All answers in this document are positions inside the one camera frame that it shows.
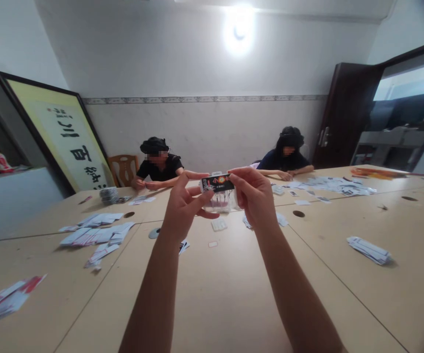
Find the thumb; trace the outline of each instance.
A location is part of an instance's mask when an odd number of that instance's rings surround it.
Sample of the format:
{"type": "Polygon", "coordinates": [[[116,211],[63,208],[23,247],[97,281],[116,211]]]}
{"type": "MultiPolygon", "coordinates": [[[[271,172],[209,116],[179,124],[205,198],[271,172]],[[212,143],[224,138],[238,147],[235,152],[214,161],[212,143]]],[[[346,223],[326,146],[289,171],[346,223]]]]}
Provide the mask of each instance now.
{"type": "Polygon", "coordinates": [[[194,200],[187,205],[187,208],[191,209],[194,214],[196,214],[206,203],[208,203],[213,198],[213,190],[209,190],[201,196],[194,198],[194,200]]]}
{"type": "Polygon", "coordinates": [[[256,189],[248,184],[245,179],[240,178],[238,175],[230,174],[230,180],[232,181],[233,185],[235,185],[235,187],[237,187],[246,196],[251,196],[256,193],[256,189]]]}

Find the tiled wall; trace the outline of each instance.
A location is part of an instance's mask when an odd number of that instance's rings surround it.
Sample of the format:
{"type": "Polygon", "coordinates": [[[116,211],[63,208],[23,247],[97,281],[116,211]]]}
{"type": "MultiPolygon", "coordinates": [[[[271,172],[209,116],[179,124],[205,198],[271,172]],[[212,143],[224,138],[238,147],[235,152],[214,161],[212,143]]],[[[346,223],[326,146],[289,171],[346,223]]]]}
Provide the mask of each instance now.
{"type": "Polygon", "coordinates": [[[198,100],[188,103],[184,98],[172,103],[166,103],[166,98],[158,98],[161,103],[154,102],[156,98],[130,104],[125,100],[131,98],[85,102],[108,156],[137,154],[141,161],[142,141],[157,136],[166,138],[187,169],[224,172],[261,159],[288,125],[301,130],[312,156],[326,96],[271,96],[271,101],[263,99],[267,96],[258,97],[261,99],[255,101],[211,97],[211,102],[192,97],[198,100]]]}

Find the table surface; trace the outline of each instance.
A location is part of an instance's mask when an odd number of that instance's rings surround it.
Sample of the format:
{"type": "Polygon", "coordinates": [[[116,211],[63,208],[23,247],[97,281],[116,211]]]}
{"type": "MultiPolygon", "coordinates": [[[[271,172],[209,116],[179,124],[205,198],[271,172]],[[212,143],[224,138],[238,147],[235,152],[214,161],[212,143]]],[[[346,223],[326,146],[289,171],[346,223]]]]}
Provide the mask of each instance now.
{"type": "MultiPolygon", "coordinates": [[[[298,175],[351,177],[349,167],[298,175]]],[[[270,178],[277,184],[287,184],[270,178]]],[[[188,186],[197,185],[191,181],[188,186]]],[[[318,190],[324,204],[303,190],[275,196],[282,228],[300,265],[337,330],[354,352],[424,350],[424,179],[364,179],[378,190],[344,197],[318,190]],[[402,196],[414,198],[409,201],[402,196]],[[294,200],[309,200],[297,206],[294,200]],[[378,206],[385,205],[387,211],[378,206]],[[304,218],[293,211],[305,213],[304,218]],[[392,266],[378,266],[347,245],[357,235],[390,251],[392,266]]],[[[48,273],[18,312],[0,319],[0,352],[114,352],[118,349],[139,290],[171,189],[120,188],[119,194],[148,195],[150,203],[105,207],[97,191],[80,192],[34,217],[0,241],[0,290],[18,280],[48,273]],[[87,196],[93,198],[78,205],[87,196]],[[58,250],[64,226],[92,213],[135,212],[113,225],[134,221],[121,249],[103,260],[97,275],[83,265],[94,246],[58,250]]],[[[194,219],[180,258],[173,351],[288,352],[256,238],[242,211],[223,216],[228,229],[213,232],[209,220],[194,219]],[[209,248],[208,243],[218,246],[209,248]]]]}
{"type": "Polygon", "coordinates": [[[276,210],[409,352],[424,352],[423,193],[397,191],[276,210]],[[378,208],[382,205],[388,210],[378,208]],[[296,217],[296,210],[305,217],[296,217]],[[376,265],[347,244],[350,236],[386,249],[393,264],[376,265]]]}
{"type": "MultiPolygon", "coordinates": [[[[224,218],[224,231],[198,217],[189,231],[191,245],[179,261],[172,352],[289,352],[256,237],[242,211],[224,218]],[[209,248],[212,241],[218,246],[209,248]]],[[[161,222],[140,226],[56,353],[119,349],[156,227],[161,222]]],[[[348,350],[403,352],[297,234],[282,230],[348,350]]]]}
{"type": "Polygon", "coordinates": [[[0,353],[54,352],[139,227],[102,259],[97,274],[83,268],[96,246],[61,249],[66,234],[0,241],[0,290],[48,274],[19,311],[0,319],[0,353]]]}

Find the picture frame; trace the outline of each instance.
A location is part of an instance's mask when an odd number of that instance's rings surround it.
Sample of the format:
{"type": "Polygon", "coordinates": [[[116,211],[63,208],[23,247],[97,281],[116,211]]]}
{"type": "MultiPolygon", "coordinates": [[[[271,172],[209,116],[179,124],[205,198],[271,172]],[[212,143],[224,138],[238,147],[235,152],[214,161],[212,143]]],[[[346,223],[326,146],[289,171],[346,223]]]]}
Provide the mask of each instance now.
{"type": "Polygon", "coordinates": [[[1,71],[0,85],[70,194],[114,185],[106,152],[78,93],[1,71]]]}

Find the dark wooden door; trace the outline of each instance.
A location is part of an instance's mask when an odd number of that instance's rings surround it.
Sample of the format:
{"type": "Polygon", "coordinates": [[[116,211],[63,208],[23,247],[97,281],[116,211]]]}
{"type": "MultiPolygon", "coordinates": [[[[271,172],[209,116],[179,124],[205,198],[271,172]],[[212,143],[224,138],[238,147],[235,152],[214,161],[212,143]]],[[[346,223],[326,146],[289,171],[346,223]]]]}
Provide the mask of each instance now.
{"type": "Polygon", "coordinates": [[[312,159],[316,169],[350,165],[361,132],[369,122],[383,71],[378,65],[336,65],[312,159]]]}

